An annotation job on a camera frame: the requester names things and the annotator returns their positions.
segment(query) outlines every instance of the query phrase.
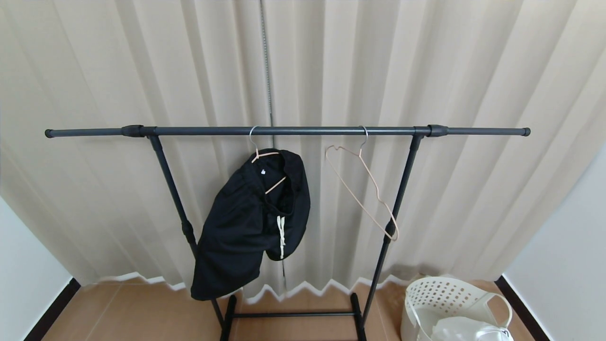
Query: curtain fold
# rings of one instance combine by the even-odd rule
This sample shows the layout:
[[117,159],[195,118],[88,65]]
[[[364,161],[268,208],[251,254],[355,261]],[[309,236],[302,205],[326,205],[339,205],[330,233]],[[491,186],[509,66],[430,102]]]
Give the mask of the curtain fold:
[[[495,279],[606,139],[606,4],[577,1],[0,1],[0,194],[81,283],[139,272],[191,283],[193,259],[146,139],[44,129],[149,126],[531,127],[424,138],[382,278]],[[270,137],[253,137],[259,147]],[[363,137],[276,137],[301,155],[311,213],[297,251],[265,258],[253,296],[371,278],[382,232],[324,160]],[[199,236],[253,152],[247,137],[162,137]],[[363,156],[388,204],[410,137]],[[333,164],[379,221],[363,167]]]

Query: garment rack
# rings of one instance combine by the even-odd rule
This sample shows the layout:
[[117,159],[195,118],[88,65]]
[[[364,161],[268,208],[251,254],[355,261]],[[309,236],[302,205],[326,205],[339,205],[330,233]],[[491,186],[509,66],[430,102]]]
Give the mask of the garment rack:
[[[122,135],[126,137],[147,137],[151,145],[156,152],[162,173],[166,179],[168,189],[175,202],[175,207],[179,218],[181,219],[181,228],[183,234],[187,238],[187,242],[190,245],[191,251],[196,256],[196,240],[193,236],[193,228],[187,216],[179,193],[175,185],[170,168],[164,151],[162,150],[162,144],[160,142],[161,135],[410,135],[412,141],[410,142],[410,151],[408,158],[406,159],[406,165],[404,166],[404,172],[400,180],[400,187],[398,188],[398,194],[393,205],[393,216],[398,217],[400,205],[402,204],[402,198],[408,179],[410,178],[410,172],[415,162],[415,156],[421,140],[423,137],[442,137],[446,135],[519,135],[529,136],[529,128],[451,128],[446,126],[440,126],[437,124],[431,124],[429,126],[415,126],[415,127],[256,127],[251,132],[251,127],[146,127],[141,125],[125,126],[122,128],[100,128],[100,129],[61,129],[52,130],[47,129],[44,135],[48,138],[53,137],[81,137],[81,136],[110,136],[110,135]],[[390,220],[385,227],[385,230],[393,235],[395,231],[394,221]],[[233,319],[247,319],[247,318],[266,318],[266,317],[309,317],[309,316],[353,316],[356,325],[356,334],[358,340],[366,341],[366,333],[364,325],[368,319],[368,313],[370,311],[370,305],[375,296],[376,287],[379,281],[379,275],[383,268],[383,262],[385,261],[385,255],[387,254],[387,248],[391,239],[386,235],[383,238],[383,245],[381,246],[381,252],[377,260],[375,273],[373,275],[373,281],[370,285],[370,291],[368,292],[368,298],[366,300],[366,306],[364,311],[361,311],[360,304],[358,302],[358,296],[352,293],[350,296],[351,310],[348,311],[313,311],[313,312],[264,312],[264,313],[237,313],[236,308],[236,296],[231,295],[228,303],[225,315],[221,312],[216,299],[211,300],[219,324],[221,325],[221,341],[228,341],[231,324]]]

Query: tiled floor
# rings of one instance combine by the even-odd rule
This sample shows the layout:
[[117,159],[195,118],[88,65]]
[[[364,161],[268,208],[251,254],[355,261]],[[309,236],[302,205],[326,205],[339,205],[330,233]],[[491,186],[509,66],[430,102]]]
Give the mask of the tiled floor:
[[[498,292],[490,282],[473,284]],[[354,291],[364,307],[368,286],[358,284]],[[400,340],[404,292],[405,287],[394,283],[387,283],[377,291],[366,324],[369,341]],[[225,311],[227,301],[220,300],[219,304]],[[495,304],[491,308],[497,318],[507,315],[504,305]],[[329,288],[322,297],[301,291],[277,302],[271,294],[266,294],[254,305],[238,300],[236,307],[238,312],[311,309],[350,309],[349,297],[336,288]],[[533,340],[517,316],[510,331],[516,341]],[[173,291],[162,283],[149,285],[134,279],[81,288],[44,340],[219,340],[220,334],[210,302],[195,301],[184,289]],[[230,340],[237,341],[355,339],[353,319],[347,316],[236,319],[230,336]]]

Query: white plastic basket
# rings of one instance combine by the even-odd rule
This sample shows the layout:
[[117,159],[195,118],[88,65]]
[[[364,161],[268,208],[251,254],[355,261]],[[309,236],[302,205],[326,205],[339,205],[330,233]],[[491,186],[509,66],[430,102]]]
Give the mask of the white plastic basket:
[[[509,317],[498,323],[488,301],[500,297],[509,309]],[[473,320],[507,328],[512,311],[505,297],[479,289],[462,280],[447,277],[426,277],[406,289],[400,333],[402,341],[431,341],[432,327],[438,320],[465,316]]]

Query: horizontal bar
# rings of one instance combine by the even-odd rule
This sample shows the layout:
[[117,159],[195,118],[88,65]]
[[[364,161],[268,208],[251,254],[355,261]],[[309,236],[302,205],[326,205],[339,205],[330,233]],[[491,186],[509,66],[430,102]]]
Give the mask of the horizontal bar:
[[234,319],[251,319],[260,317],[310,317],[310,316],[353,316],[353,311],[325,312],[250,312],[233,314]]
[[[248,135],[252,127],[144,127],[126,126],[104,129],[47,129],[46,137],[124,135],[146,137],[160,135]],[[529,128],[450,128],[431,125],[420,127],[255,127],[252,135],[522,135]]]

